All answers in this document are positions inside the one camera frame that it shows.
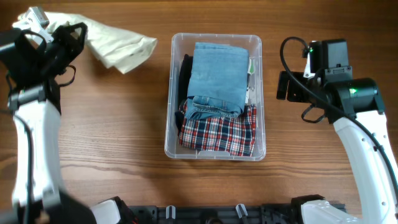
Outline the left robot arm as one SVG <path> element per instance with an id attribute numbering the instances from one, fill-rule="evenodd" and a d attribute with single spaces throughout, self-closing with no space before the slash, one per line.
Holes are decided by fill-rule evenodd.
<path id="1" fill-rule="evenodd" d="M 17 174 L 12 211 L 2 223 L 122 223 L 129 209 L 119 198 L 93 207 L 67 194 L 60 172 L 58 131 L 61 84 L 85 45 L 87 26 L 60 26 L 43 34 L 14 28 L 1 34 L 1 62 L 9 85 L 7 114 L 17 129 Z M 38 46 L 32 45 L 35 35 Z"/>

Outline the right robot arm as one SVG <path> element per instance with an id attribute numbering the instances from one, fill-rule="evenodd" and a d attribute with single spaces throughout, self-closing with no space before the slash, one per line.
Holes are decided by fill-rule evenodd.
<path id="1" fill-rule="evenodd" d="M 397 163 L 387 133 L 385 105 L 378 85 L 371 78 L 353 78 L 344 39 L 306 43 L 303 72 L 293 72 L 280 46 L 277 99 L 309 106 L 301 115 L 318 108 L 323 114 L 313 124 L 327 119 L 341 140 L 358 188 L 362 218 L 350 215 L 320 195 L 292 199 L 294 223 L 397 223 Z"/>

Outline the white printed t-shirt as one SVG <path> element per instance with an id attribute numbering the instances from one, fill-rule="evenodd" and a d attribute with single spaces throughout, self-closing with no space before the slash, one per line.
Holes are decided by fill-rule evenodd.
<path id="1" fill-rule="evenodd" d="M 246 99 L 245 104 L 251 105 L 254 101 L 255 95 L 255 64 L 254 59 L 249 58 L 249 67 L 248 67 L 248 80 L 247 80 L 247 88 L 246 88 Z"/>

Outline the black garment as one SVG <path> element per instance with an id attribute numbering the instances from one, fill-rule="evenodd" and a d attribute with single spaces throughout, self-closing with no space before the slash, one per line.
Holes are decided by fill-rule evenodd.
<path id="1" fill-rule="evenodd" d="M 184 55 L 182 60 L 180 75 L 178 77 L 178 105 L 187 99 L 187 91 L 192 72 L 193 56 Z"/>

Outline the blue jeans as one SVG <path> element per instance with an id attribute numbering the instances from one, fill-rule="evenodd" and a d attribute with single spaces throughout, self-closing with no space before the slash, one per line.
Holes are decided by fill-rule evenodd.
<path id="1" fill-rule="evenodd" d="M 241 47 L 197 42 L 187 88 L 187 119 L 237 118 L 244 112 L 249 52 Z"/>

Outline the red blue plaid shirt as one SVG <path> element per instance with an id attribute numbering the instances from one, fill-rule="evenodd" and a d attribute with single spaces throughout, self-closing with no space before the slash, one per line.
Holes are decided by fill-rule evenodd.
<path id="1" fill-rule="evenodd" d="M 237 118 L 188 120 L 186 102 L 175 112 L 178 143 L 198 151 L 223 151 L 232 156 L 252 156 L 256 141 L 257 108 L 246 105 Z"/>

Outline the cream cloth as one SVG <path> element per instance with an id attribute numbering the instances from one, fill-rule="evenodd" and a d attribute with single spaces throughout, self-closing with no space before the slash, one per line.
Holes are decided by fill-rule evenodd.
<path id="1" fill-rule="evenodd" d="M 115 67 L 123 74 L 144 63 L 157 45 L 156 38 L 107 26 L 81 14 L 60 12 L 46 12 L 45 14 L 50 21 L 46 28 L 50 35 L 59 26 L 71 26 L 84 22 L 88 27 L 85 45 L 106 68 Z"/>

